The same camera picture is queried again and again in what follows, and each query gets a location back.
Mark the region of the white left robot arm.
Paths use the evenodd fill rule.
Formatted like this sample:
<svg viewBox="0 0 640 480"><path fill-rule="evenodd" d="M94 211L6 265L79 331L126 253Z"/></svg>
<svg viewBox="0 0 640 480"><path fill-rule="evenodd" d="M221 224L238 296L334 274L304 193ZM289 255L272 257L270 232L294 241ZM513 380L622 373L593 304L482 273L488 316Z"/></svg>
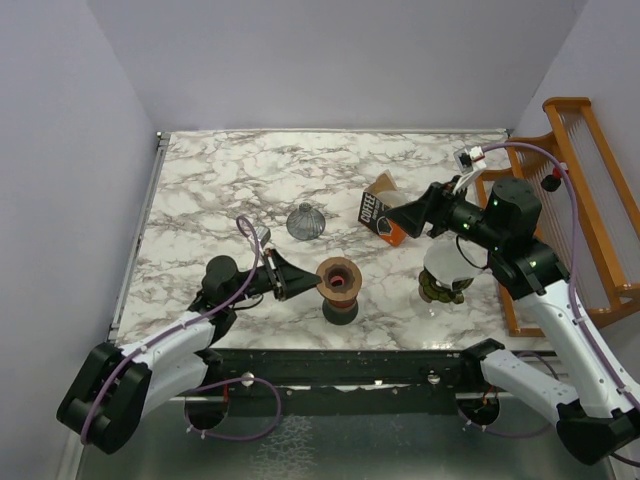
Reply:
<svg viewBox="0 0 640 480"><path fill-rule="evenodd" d="M248 271L229 256L214 257L194 301L176 321L139 341L103 342L90 351L57 409L57 421L84 444L116 452L146 414L172 397L218 388L221 371L205 360L205 352L234 324L237 303L265 294L286 301L320 281L271 248Z"/></svg>

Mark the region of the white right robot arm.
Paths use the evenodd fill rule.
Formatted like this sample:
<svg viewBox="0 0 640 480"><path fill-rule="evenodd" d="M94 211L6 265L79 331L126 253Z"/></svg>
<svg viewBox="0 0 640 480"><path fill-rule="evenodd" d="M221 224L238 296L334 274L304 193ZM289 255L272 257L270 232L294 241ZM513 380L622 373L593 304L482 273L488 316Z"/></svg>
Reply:
<svg viewBox="0 0 640 480"><path fill-rule="evenodd" d="M535 319L570 377L565 385L483 342L478 357L459 367L461 383L481 391L491 384L542 415L566 450L593 465L639 437L639 385L620 364L591 321L555 251L534 232L541 202L523 179L494 182L480 208L451 183L434 182L416 201L386 211L407 235L446 231L487 252L492 276L515 305Z"/></svg>

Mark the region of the green glass dripper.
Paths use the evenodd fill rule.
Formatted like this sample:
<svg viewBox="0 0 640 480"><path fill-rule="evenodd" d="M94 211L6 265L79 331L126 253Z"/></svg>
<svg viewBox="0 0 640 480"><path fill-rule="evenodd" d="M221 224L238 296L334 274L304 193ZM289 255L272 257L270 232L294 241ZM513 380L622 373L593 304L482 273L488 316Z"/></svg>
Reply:
<svg viewBox="0 0 640 480"><path fill-rule="evenodd" d="M423 301L459 305L464 302L463 292L471 286L473 280L456 281L452 288L448 288L440 284L427 269L423 269L418 276L418 283L418 293Z"/></svg>

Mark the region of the grey ribbed glass dripper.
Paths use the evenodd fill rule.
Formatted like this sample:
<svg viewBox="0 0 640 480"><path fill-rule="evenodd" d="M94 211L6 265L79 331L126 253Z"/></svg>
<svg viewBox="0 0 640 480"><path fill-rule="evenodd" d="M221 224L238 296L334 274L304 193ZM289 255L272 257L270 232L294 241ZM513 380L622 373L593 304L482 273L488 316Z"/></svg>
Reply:
<svg viewBox="0 0 640 480"><path fill-rule="evenodd" d="M299 241L310 241L318 238L325 230L324 215L308 202L300 203L286 220L288 233Z"/></svg>

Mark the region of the white paper coffee filter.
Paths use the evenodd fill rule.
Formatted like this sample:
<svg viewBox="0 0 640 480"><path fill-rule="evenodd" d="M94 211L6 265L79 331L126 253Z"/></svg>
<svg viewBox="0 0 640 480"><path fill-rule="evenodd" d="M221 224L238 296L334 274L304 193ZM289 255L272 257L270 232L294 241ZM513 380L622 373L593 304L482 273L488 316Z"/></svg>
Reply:
<svg viewBox="0 0 640 480"><path fill-rule="evenodd" d="M427 249L423 267L437 287L450 291L466 289L485 271L470 252L448 240L435 242Z"/></svg>

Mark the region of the round wooden dripper base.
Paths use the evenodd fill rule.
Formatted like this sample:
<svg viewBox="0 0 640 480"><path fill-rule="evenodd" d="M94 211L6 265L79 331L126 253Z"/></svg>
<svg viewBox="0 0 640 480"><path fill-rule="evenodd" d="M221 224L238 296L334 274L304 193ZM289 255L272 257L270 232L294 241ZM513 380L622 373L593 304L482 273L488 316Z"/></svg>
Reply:
<svg viewBox="0 0 640 480"><path fill-rule="evenodd" d="M362 288L362 274L357 265L345 257L331 257L316 270L319 294L334 304L353 303Z"/></svg>

